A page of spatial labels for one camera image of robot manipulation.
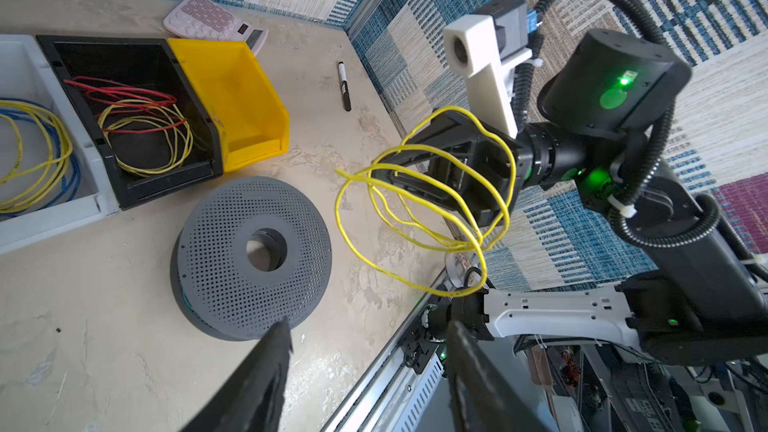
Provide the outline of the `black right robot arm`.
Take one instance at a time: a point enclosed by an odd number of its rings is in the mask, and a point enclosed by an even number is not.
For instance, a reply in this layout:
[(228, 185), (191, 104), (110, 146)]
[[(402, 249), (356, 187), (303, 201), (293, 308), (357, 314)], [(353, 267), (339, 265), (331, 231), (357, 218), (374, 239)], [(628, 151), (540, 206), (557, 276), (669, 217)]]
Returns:
[[(539, 0), (544, 15), (556, 0)], [(674, 102), (690, 67), (636, 0), (608, 0), (636, 35), (588, 31), (542, 89), (542, 121), (509, 136), (458, 109), (437, 113), (371, 176), (408, 197), (494, 227), (519, 193), (573, 181), (654, 269), (583, 293), (463, 291), (427, 327), (452, 322), (481, 340), (542, 334), (615, 343), (670, 365), (703, 366), (767, 350), (765, 275), (708, 194), (692, 195), (664, 162)]]

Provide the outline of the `yellow plastic bin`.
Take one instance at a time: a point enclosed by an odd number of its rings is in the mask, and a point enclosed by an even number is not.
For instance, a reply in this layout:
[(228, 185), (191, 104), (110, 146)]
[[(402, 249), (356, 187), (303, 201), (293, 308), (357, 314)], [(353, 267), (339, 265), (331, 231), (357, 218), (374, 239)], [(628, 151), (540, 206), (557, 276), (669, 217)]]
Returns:
[(226, 172), (288, 151), (289, 112), (245, 43), (172, 38), (168, 44), (217, 128)]

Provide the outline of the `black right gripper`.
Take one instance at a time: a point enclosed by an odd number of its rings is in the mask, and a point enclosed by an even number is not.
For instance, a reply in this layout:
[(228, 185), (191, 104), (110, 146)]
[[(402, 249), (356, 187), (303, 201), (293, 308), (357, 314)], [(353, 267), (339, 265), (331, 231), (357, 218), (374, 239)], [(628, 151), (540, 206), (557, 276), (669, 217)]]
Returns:
[[(454, 156), (456, 161), (484, 177), (496, 188), (502, 199), (506, 199), (509, 192), (518, 193), (521, 189), (519, 185), (510, 185), (511, 161), (506, 152), (496, 141), (483, 135), (470, 118), (456, 110), (446, 111), (432, 119), (407, 143), (430, 146)], [(382, 162), (402, 167), (425, 165), (425, 174), (455, 190), (467, 204), (467, 212), (462, 210), (451, 194), (422, 179), (391, 169), (376, 170), (374, 177), (399, 186), (432, 204), (457, 212), (464, 219), (473, 218), (479, 225), (489, 225), (501, 213), (500, 205), (485, 186), (440, 155), (408, 150), (387, 153)]]

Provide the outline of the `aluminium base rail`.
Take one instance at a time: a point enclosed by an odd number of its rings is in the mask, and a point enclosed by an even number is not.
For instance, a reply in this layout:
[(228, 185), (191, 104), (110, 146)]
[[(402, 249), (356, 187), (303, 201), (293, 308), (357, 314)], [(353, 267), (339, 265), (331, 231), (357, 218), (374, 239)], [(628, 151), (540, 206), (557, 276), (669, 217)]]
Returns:
[(322, 427), (324, 431), (415, 431), (444, 381), (446, 346), (423, 322), (448, 298), (426, 294)]

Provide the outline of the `white plastic bin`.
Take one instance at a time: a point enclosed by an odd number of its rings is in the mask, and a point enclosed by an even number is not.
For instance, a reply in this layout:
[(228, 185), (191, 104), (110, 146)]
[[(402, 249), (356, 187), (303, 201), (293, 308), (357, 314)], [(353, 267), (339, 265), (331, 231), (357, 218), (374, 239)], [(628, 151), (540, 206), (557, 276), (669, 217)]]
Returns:
[(96, 222), (118, 202), (36, 40), (1, 37), (1, 250)]

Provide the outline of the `black plastic bin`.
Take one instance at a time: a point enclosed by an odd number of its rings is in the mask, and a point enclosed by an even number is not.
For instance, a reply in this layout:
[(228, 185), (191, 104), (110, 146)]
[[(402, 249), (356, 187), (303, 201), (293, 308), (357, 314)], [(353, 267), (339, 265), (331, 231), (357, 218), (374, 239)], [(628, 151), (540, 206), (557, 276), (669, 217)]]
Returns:
[(222, 175), (218, 131), (167, 40), (37, 41), (103, 159), (121, 209)]

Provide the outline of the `black white marker pen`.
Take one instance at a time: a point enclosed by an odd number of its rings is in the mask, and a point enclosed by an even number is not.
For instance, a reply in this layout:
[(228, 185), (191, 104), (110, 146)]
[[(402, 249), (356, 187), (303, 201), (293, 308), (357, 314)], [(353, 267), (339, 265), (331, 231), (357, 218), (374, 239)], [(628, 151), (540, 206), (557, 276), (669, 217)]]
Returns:
[(338, 76), (340, 80), (340, 91), (342, 97), (342, 104), (346, 112), (352, 110), (351, 96), (349, 92), (349, 83), (346, 73), (346, 67), (343, 61), (337, 63)]

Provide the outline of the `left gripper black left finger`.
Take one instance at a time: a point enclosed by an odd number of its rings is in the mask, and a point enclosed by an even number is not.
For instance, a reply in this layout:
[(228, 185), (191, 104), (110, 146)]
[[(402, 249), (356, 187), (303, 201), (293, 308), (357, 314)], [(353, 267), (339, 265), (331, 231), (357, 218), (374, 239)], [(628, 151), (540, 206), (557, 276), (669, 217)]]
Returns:
[(277, 431), (285, 403), (292, 342), (274, 323), (185, 431)]

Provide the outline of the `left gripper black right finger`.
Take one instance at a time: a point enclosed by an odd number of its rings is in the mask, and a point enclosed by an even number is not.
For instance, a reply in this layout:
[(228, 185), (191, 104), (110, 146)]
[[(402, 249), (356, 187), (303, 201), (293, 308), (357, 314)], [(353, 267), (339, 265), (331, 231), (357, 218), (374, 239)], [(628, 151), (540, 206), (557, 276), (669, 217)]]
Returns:
[(546, 431), (460, 322), (451, 321), (445, 340), (450, 409), (457, 431)]

